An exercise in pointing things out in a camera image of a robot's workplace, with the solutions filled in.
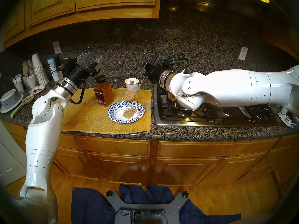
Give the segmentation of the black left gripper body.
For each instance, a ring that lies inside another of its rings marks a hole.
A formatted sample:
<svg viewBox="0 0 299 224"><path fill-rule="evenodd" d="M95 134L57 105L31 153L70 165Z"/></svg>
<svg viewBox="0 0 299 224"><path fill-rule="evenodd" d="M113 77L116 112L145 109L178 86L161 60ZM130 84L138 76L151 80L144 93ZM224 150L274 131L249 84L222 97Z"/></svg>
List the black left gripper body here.
<svg viewBox="0 0 299 224"><path fill-rule="evenodd" d="M88 77L94 77L94 63L89 68L79 66L75 59L71 59L71 70L69 72L69 80L74 84L82 84Z"/></svg>

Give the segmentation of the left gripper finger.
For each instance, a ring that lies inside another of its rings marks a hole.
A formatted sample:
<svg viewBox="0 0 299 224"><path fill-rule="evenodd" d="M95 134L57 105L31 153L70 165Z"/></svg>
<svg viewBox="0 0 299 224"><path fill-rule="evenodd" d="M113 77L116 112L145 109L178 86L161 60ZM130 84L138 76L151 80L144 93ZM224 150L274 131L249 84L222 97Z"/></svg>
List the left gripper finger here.
<svg viewBox="0 0 299 224"><path fill-rule="evenodd" d="M99 73L101 67L103 65L103 55L99 56L93 63L89 65L89 69L93 71L93 73Z"/></svg>
<svg viewBox="0 0 299 224"><path fill-rule="evenodd" d="M90 54L90 52L79 55L76 58L76 64L81 65L82 63L84 63L84 61L86 61L86 59L88 58L89 54Z"/></svg>

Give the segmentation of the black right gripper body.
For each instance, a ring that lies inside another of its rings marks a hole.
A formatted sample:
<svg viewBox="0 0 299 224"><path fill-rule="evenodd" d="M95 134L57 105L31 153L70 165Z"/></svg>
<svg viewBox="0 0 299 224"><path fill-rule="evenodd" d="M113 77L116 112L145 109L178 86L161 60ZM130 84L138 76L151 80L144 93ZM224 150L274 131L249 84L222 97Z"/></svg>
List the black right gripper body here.
<svg viewBox="0 0 299 224"><path fill-rule="evenodd" d="M150 69L150 81L154 84L159 84L161 75L167 70L172 71L173 67L171 65L152 66Z"/></svg>

